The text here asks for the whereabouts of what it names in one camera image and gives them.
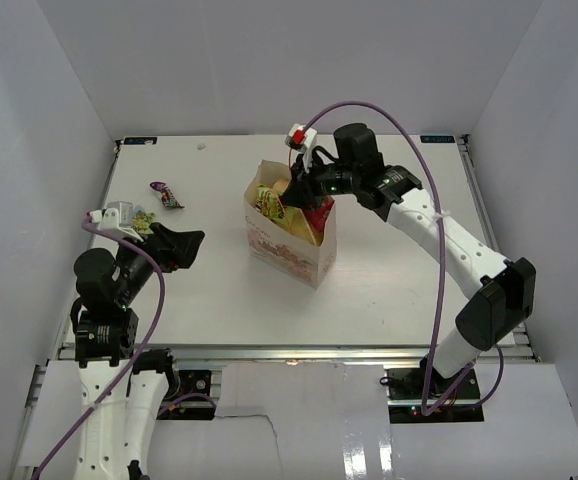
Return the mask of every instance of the purple snack packet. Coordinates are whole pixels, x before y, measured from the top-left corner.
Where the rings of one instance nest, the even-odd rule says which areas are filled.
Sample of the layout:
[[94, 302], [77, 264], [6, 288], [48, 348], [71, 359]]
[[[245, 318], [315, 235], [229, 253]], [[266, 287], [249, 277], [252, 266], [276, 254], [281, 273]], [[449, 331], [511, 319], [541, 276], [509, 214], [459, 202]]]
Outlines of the purple snack packet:
[[180, 205], [178, 200], [176, 200], [173, 192], [165, 182], [151, 182], [149, 186], [156, 192], [156, 195], [158, 195], [160, 202], [165, 208], [185, 208], [184, 205]]

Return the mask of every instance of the tabletop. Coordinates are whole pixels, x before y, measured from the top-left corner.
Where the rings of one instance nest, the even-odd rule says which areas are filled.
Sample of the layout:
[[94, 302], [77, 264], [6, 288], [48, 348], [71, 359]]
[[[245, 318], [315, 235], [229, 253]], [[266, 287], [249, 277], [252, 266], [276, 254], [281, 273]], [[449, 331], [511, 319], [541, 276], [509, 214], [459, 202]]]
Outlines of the tabletop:
[[[106, 202], [124, 200], [156, 214], [172, 230], [203, 230], [206, 238], [189, 270], [166, 276], [166, 302], [153, 345], [421, 346], [428, 345], [438, 264], [402, 232], [337, 197], [338, 256], [318, 289], [249, 254], [243, 194], [261, 160], [286, 162], [280, 135], [158, 137], [152, 145], [124, 144]], [[485, 240], [456, 144], [420, 147], [438, 185], [444, 210]], [[335, 152], [330, 135], [319, 143]], [[385, 163], [403, 165], [426, 184], [400, 136], [378, 136]], [[166, 182], [183, 210], [165, 210], [149, 188]], [[115, 252], [96, 238], [93, 246]], [[158, 298], [151, 278], [134, 300], [146, 332]], [[466, 299], [451, 278], [440, 337]], [[66, 343], [73, 343], [69, 334]], [[501, 344], [513, 345], [509, 335]]]

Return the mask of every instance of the gray wall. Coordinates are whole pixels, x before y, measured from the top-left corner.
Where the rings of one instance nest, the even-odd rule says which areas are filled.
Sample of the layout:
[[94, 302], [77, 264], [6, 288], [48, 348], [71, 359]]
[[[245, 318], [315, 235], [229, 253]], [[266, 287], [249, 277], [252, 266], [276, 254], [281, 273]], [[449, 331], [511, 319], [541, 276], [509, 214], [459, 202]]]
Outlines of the gray wall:
[[540, 0], [39, 3], [119, 138], [285, 133], [348, 99], [379, 103], [413, 132], [470, 132]]
[[0, 479], [112, 147], [35, 0], [0, 0]]
[[538, 269], [527, 327], [578, 423], [578, 2], [545, 0], [473, 141], [501, 248]]

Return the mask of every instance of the red snack package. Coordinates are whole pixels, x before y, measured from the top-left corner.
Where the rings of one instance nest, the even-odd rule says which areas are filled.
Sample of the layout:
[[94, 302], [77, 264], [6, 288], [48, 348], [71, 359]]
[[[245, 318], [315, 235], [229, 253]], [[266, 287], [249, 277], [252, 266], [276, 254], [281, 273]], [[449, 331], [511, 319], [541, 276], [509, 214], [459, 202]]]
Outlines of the red snack package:
[[322, 233], [325, 231], [325, 224], [327, 223], [327, 218], [329, 218], [329, 212], [333, 207], [333, 203], [333, 198], [326, 197], [320, 207], [302, 211], [307, 221], [317, 232]]

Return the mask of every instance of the paper bag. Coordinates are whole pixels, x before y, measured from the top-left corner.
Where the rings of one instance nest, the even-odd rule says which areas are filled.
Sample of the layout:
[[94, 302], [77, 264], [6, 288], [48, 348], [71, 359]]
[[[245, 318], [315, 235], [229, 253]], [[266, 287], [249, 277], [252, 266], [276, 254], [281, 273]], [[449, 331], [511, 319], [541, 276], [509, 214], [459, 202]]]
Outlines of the paper bag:
[[311, 245], [283, 230], [253, 206], [258, 185], [272, 186], [280, 178], [291, 178], [289, 167], [263, 160], [245, 191], [249, 250], [254, 257], [317, 288], [336, 259], [336, 205], [327, 218], [322, 244], [319, 247]]

